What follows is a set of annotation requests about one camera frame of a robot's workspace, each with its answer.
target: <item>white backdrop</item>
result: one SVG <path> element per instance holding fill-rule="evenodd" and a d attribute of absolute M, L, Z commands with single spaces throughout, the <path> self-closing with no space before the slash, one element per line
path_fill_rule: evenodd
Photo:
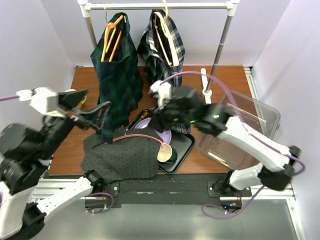
<path fill-rule="evenodd" d="M 71 86 L 73 65 L 40 0 L 2 0 L 0 23 L 0 97 L 23 89 L 63 91 Z M 0 131 L 17 122 L 39 127 L 41 115 L 28 104 L 0 102 Z"/>
<path fill-rule="evenodd" d="M 226 0 L 168 0 L 167 2 L 225 2 Z M 241 0 L 222 52 L 222 65 L 253 66 L 290 0 Z M 92 66 L 93 50 L 77 0 L 41 0 L 75 66 Z M 161 3 L 161 0 L 89 0 L 91 3 Z M 136 46 L 146 29 L 150 10 L 126 10 Z M 110 20 L 115 11 L 108 11 Z M 221 9 L 169 10 L 181 34 L 185 65 L 212 65 L 227 11 Z M 106 26 L 105 11 L 91 12 L 97 40 Z"/>
<path fill-rule="evenodd" d="M 306 171 L 293 189 L 309 240 L 320 234 L 319 9 L 319 0 L 291 0 L 252 70 L 260 99 L 281 113 L 277 140 L 302 150 Z"/>

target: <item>dark green plaid garment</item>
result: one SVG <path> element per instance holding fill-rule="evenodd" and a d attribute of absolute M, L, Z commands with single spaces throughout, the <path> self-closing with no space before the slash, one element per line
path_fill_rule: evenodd
<path fill-rule="evenodd" d="M 173 39 L 173 44 L 176 54 L 178 56 L 179 65 L 170 66 L 167 64 L 163 50 L 160 46 L 160 42 L 155 31 L 155 26 L 153 24 L 153 21 L 155 20 L 156 16 L 154 14 L 155 12 L 159 12 L 163 18 L 166 15 L 166 13 L 163 10 L 153 10 L 151 12 L 149 24 L 142 35 L 137 49 L 138 54 L 145 61 L 144 75 L 152 84 L 158 80 L 164 80 L 173 74 L 182 72 L 186 54 L 185 47 L 182 42 L 181 36 L 178 32 L 177 26 L 175 22 L 172 20 L 172 18 L 168 16 L 167 20 L 165 21 L 165 24 L 168 27 L 169 34 Z M 168 40 L 164 37 L 164 32 L 162 31 L 159 18 L 157 18 L 156 24 L 158 26 L 158 31 L 161 41 L 163 43 L 163 47 L 168 58 L 170 59 L 170 45 Z M 182 84 L 182 76 L 176 76 L 169 82 L 171 83 L 173 88 L 180 87 Z M 171 129 L 183 134 L 189 134 L 191 132 L 190 124 L 174 124 Z"/>
<path fill-rule="evenodd" d="M 119 12 L 113 16 L 110 22 L 114 23 L 121 15 L 124 18 L 116 25 L 116 32 L 105 55 L 104 62 L 101 62 L 101 57 L 104 49 L 105 32 L 103 32 L 99 43 L 90 56 L 99 81 L 99 102 L 112 102 L 112 107 L 100 132 L 103 140 L 108 143 L 112 143 L 113 130 L 116 127 L 129 124 L 130 112 L 138 107 L 138 102 L 143 96 L 144 82 L 137 66 L 136 48 L 129 33 L 128 16 Z M 120 42 L 112 62 L 109 62 L 120 31 L 122 31 Z"/>

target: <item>purple plate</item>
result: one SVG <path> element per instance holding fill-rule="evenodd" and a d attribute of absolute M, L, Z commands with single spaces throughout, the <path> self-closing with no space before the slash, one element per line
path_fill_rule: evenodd
<path fill-rule="evenodd" d="M 134 127 L 135 129 L 145 129 L 148 127 L 149 122 L 151 121 L 151 118 L 143 119 L 142 121 L 138 122 L 138 124 Z M 162 141 L 165 144 L 169 144 L 171 142 L 171 130 L 163 131 L 163 133 L 160 133 L 156 130 L 154 130 L 156 134 L 159 135 L 160 138 L 162 138 Z"/>

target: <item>clothing rack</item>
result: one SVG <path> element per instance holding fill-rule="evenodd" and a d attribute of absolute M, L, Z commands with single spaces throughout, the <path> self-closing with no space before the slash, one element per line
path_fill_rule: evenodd
<path fill-rule="evenodd" d="M 226 41 L 228 30 L 231 24 L 231 20 L 235 15 L 237 5 L 240 0 L 230 0 L 227 2 L 194 2 L 194 3 L 101 3 L 101 4 L 92 4 L 88 0 L 77 0 L 80 5 L 82 16 L 85 19 L 86 26 L 88 28 L 90 38 L 93 44 L 93 47 L 97 45 L 97 40 L 95 36 L 94 27 L 90 18 L 90 11 L 93 10 L 156 10 L 156 9 L 225 9 L 227 10 L 227 17 L 225 20 L 224 28 L 222 31 L 221 39 L 219 42 L 218 49 L 215 54 L 214 62 L 212 65 L 211 75 L 215 75 L 219 59 Z M 206 74 L 204 68 L 201 69 L 202 74 Z M 211 103 L 211 85 L 213 80 L 207 79 L 206 76 L 202 75 L 202 94 L 205 98 L 207 104 Z"/>

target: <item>metal rod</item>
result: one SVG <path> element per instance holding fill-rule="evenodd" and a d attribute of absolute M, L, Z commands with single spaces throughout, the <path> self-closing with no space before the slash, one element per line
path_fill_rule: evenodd
<path fill-rule="evenodd" d="M 85 23 L 89 31 L 89 35 L 91 38 L 91 42 L 93 44 L 93 47 L 95 48 L 97 46 L 97 40 L 96 40 L 96 35 L 94 31 L 94 27 L 92 26 L 91 18 L 90 17 L 85 17 Z"/>
<path fill-rule="evenodd" d="M 167 3 L 168 9 L 227 9 L 234 6 L 230 1 L 227 2 L 195 2 L 195 3 Z M 86 11 L 91 10 L 152 10 L 165 9 L 163 3 L 88 3 Z"/>
<path fill-rule="evenodd" d="M 229 16 L 229 15 L 226 17 L 224 28 L 223 28 L 223 32 L 222 32 L 222 36 L 221 36 L 221 39 L 220 39 L 220 43 L 219 43 L 218 49 L 216 51 L 214 62 L 213 62 L 213 65 L 212 65 L 212 70 L 211 70 L 211 75 L 212 76 L 216 75 L 219 59 L 220 59 L 221 52 L 222 52 L 222 50 L 224 48 L 224 45 L 225 45 L 225 41 L 226 41 L 227 33 L 228 33 L 228 30 L 229 30 L 229 27 L 230 27 L 230 24 L 231 24 L 232 17 L 233 16 Z M 206 92 L 210 91 L 210 88 L 211 88 L 211 85 L 212 85 L 213 82 L 214 81 L 212 79 L 208 80 L 208 84 L 206 85 L 206 89 L 205 89 Z"/>

